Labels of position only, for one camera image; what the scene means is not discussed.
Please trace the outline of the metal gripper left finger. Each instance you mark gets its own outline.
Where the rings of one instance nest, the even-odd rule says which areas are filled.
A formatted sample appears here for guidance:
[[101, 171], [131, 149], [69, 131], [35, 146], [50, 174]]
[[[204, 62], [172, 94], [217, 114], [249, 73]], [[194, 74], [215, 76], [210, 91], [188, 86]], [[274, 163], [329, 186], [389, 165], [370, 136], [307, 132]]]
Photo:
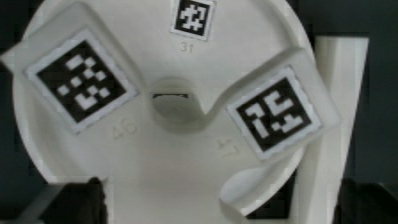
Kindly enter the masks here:
[[98, 177], [83, 183], [51, 184], [14, 224], [108, 224], [105, 198]]

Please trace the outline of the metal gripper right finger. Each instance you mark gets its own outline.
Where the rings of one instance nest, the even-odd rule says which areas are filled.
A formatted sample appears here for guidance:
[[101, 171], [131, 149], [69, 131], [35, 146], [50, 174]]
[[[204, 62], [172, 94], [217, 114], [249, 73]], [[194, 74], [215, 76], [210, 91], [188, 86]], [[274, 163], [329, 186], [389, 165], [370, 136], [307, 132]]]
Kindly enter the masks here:
[[343, 179], [334, 224], [398, 224], [398, 184]]

